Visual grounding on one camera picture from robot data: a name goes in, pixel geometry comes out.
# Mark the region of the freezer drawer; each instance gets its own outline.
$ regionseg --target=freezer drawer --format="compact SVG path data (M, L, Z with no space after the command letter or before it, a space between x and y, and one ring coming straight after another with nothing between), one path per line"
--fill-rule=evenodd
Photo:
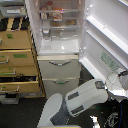
M49 98L55 93L62 94L63 97L78 87L79 79L53 79L53 80L43 80L46 98Z
M0 67L34 65L31 49L0 51Z
M0 83L0 93L29 93L39 92L38 79L30 82L7 82Z
M37 75L38 72L36 66L0 68L0 77L37 76Z
M29 49L31 48L28 31L0 32L0 49Z
M38 57L42 79L79 78L81 65L76 58Z

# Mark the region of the cable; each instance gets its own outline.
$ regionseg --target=cable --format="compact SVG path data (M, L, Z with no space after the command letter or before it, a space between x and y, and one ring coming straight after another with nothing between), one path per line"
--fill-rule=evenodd
M118 121L115 122L115 120L118 119L118 113L114 112L112 113L106 120L105 124L104 124L104 128L106 127L106 124L108 124L109 127L113 128Z
M123 105L123 101L121 101L120 122L119 122L119 126L118 126L118 128L120 128L121 120L122 120L122 105Z

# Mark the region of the dark floor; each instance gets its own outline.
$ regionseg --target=dark floor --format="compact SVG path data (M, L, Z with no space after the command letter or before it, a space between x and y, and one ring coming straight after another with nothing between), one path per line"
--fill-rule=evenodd
M23 98L18 105L0 104L0 128L36 128L45 102L45 98ZM70 118L68 125L93 128L90 116L97 116L100 125L103 126L105 119L99 110L94 109L89 109L76 118Z

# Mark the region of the open refrigerator door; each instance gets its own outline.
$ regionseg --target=open refrigerator door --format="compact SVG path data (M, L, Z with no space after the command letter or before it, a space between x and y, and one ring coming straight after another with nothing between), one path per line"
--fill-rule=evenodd
M128 69L128 7L123 0L86 0L79 61L103 82L121 68ZM128 89L128 75L120 77Z

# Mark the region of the white robot body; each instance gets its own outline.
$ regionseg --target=white robot body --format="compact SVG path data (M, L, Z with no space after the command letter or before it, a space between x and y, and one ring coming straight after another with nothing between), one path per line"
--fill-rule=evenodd
M119 102L128 98L128 91L120 83L121 75L128 75L128 71L109 74L105 84L100 79L92 79L67 93L64 99L61 94L51 96L44 106L38 127L66 125L69 115L76 117L92 105L106 102L108 97Z
M108 94L103 87L104 85L98 88L96 87L96 82L101 82L101 80L90 80L67 93L65 101L71 116L75 117L92 105L107 101Z

